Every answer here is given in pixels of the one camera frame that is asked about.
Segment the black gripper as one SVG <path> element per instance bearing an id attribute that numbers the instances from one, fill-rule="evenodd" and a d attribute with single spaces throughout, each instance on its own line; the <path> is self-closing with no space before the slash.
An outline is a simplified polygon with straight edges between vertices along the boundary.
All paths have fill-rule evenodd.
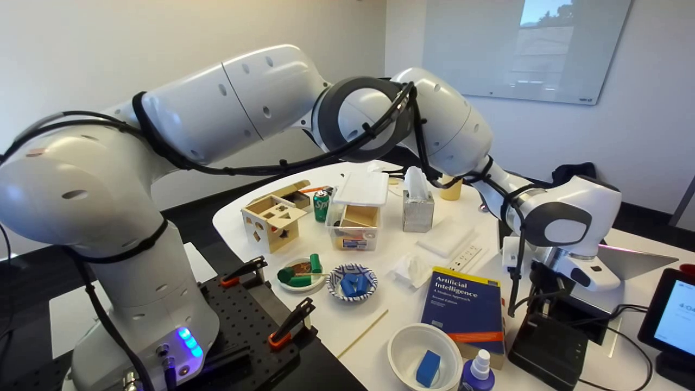
<path id="1" fill-rule="evenodd" d="M 552 267 L 552 250 L 534 250 L 530 259 L 530 313 L 549 313 L 560 299 L 565 299 L 575 282 Z"/>

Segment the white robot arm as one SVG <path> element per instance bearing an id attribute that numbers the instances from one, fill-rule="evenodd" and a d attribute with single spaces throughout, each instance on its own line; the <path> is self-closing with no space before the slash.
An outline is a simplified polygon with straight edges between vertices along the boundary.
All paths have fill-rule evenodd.
<path id="1" fill-rule="evenodd" d="M 125 376 L 170 391 L 200 376 L 221 324 L 152 190 L 174 171 L 235 176 L 232 154 L 289 128 L 304 131 L 324 162 L 402 147 L 432 185 L 473 187 L 558 274 L 588 288 L 616 282 L 598 256 L 622 207 L 614 187 L 582 176 L 539 187 L 509 173 L 479 111 L 427 70 L 330 82 L 302 48 L 277 44 L 106 111 L 45 115 L 3 152 L 5 224 L 62 248 L 106 294 L 71 354 L 68 391 L 118 391 Z"/>

